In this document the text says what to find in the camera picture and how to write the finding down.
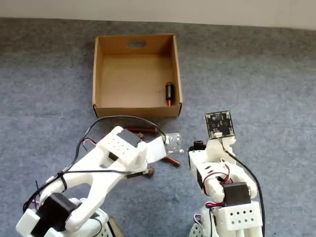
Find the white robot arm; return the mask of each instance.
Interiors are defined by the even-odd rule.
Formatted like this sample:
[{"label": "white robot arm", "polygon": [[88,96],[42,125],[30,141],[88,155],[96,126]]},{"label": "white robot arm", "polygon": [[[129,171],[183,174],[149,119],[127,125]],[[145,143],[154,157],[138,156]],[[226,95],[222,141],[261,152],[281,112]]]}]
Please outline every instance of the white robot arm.
[{"label": "white robot arm", "polygon": [[190,237],[262,237],[256,183],[236,165],[230,147],[235,134],[229,111],[206,114],[210,139],[190,147],[190,171],[200,188],[214,200],[194,217]]},{"label": "white robot arm", "polygon": [[[98,237],[105,233],[106,237],[115,236],[109,217],[99,209],[107,193],[126,174],[144,172],[149,163],[164,157],[161,136],[145,143],[130,131],[115,127],[43,190],[38,211],[28,208],[16,226],[17,232],[24,237]],[[68,200],[61,194],[82,183],[91,185],[87,199]]]}]

